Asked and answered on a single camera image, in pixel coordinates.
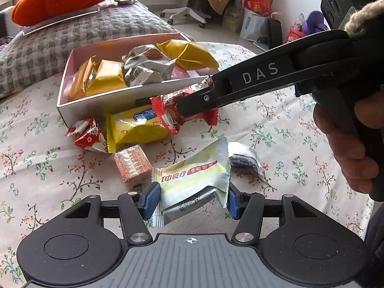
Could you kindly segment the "person's right hand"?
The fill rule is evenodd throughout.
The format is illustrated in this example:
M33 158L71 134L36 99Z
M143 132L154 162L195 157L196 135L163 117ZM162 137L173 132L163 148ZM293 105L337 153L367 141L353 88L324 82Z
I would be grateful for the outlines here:
M383 92L356 102L355 115L362 124L372 129L383 128ZM357 192L372 192L372 180L379 174L378 164L366 155L365 145L354 135L337 128L332 116L316 105L313 119L322 133L326 134L330 148L340 165L349 186Z

